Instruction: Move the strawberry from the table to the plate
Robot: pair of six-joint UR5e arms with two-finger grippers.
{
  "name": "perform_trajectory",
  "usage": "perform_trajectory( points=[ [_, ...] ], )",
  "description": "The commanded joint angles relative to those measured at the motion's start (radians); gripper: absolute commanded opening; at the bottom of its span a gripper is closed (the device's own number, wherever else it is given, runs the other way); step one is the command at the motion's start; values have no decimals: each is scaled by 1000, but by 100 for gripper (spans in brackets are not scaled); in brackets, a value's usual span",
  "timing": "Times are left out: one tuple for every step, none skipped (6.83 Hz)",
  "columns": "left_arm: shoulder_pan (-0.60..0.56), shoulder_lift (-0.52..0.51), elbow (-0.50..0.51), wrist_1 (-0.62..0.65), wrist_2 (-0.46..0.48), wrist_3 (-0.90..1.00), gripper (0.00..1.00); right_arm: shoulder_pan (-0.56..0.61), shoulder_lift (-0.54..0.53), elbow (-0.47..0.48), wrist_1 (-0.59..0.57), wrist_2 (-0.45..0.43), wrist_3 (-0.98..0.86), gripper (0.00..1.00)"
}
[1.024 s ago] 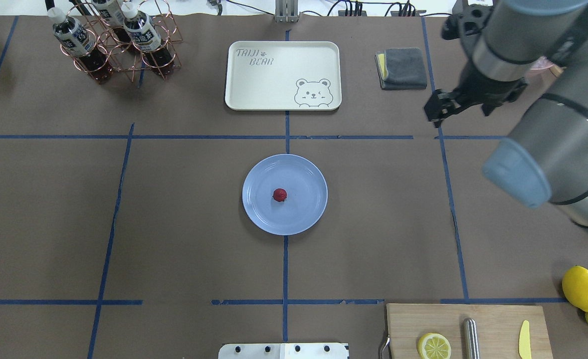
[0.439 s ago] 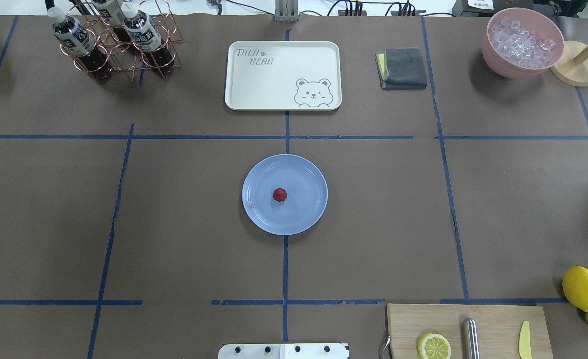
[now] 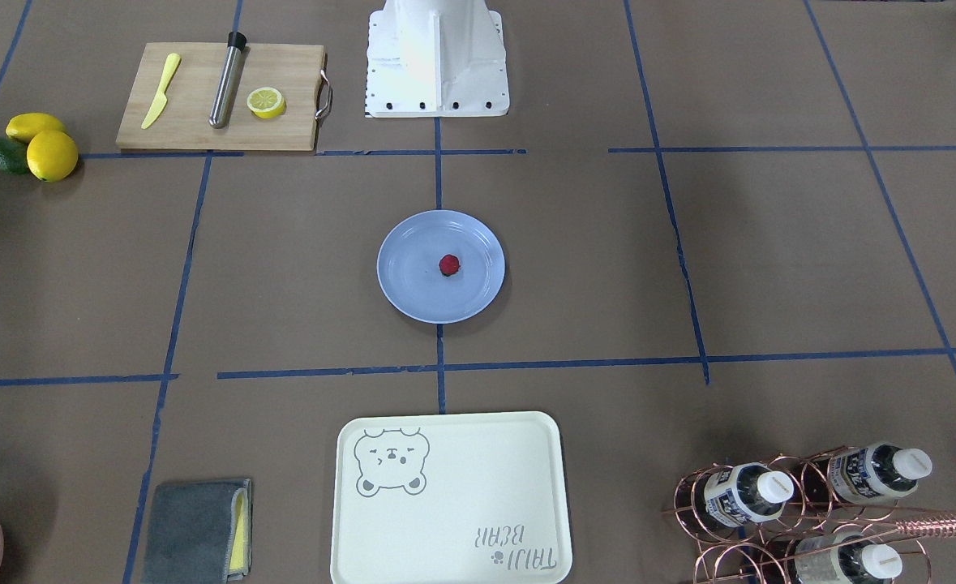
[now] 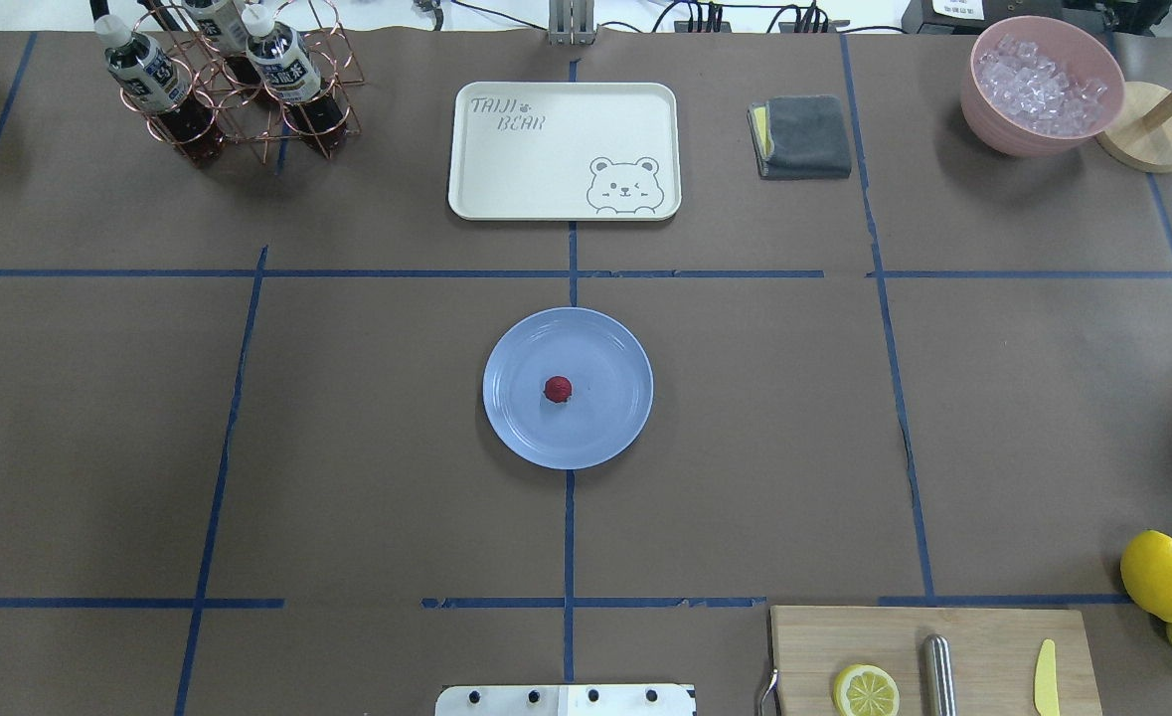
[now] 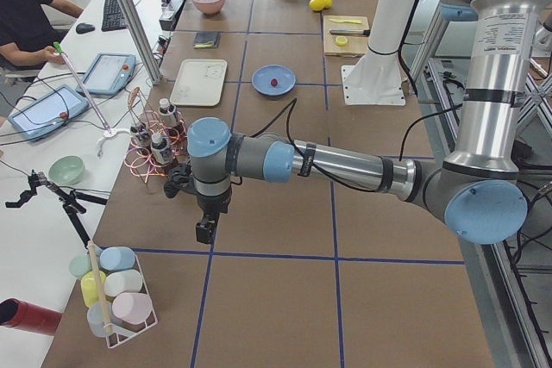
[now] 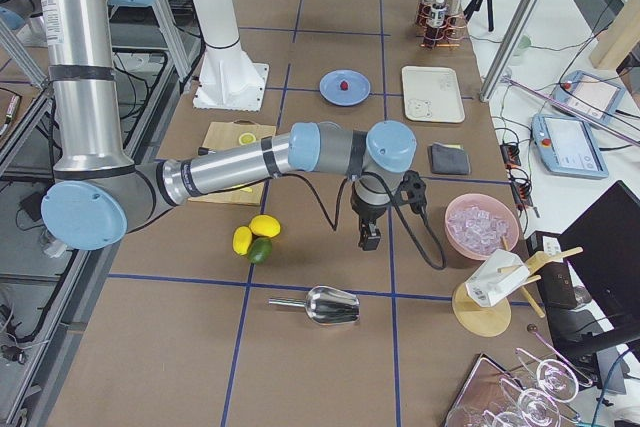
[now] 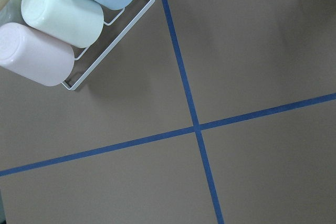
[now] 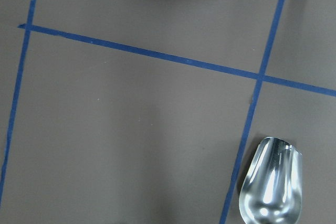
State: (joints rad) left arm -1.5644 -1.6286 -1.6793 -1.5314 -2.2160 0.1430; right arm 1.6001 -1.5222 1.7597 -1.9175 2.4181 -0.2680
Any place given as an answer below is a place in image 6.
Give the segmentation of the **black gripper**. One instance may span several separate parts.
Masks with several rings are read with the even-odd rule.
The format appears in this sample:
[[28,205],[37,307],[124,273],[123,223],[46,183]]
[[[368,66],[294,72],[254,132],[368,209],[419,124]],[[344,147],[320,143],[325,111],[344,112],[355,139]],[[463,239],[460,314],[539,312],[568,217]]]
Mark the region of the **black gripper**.
[[358,246],[363,251],[375,251],[381,240],[381,233],[377,220],[382,217],[389,207],[389,202],[372,204],[365,200],[355,187],[352,188],[350,203],[352,210],[358,216],[359,241]]

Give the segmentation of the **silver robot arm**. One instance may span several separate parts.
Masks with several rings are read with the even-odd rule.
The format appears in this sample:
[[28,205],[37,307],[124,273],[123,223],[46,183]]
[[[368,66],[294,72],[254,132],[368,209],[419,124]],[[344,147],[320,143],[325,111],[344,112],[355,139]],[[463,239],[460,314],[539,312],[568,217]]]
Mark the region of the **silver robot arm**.
[[62,154],[41,203],[48,231],[98,250],[188,199],[292,171],[353,182],[363,231],[398,197],[417,148],[411,129],[382,121],[366,132],[297,123],[283,135],[192,159],[136,164],[123,149],[109,25],[110,0],[40,0]]

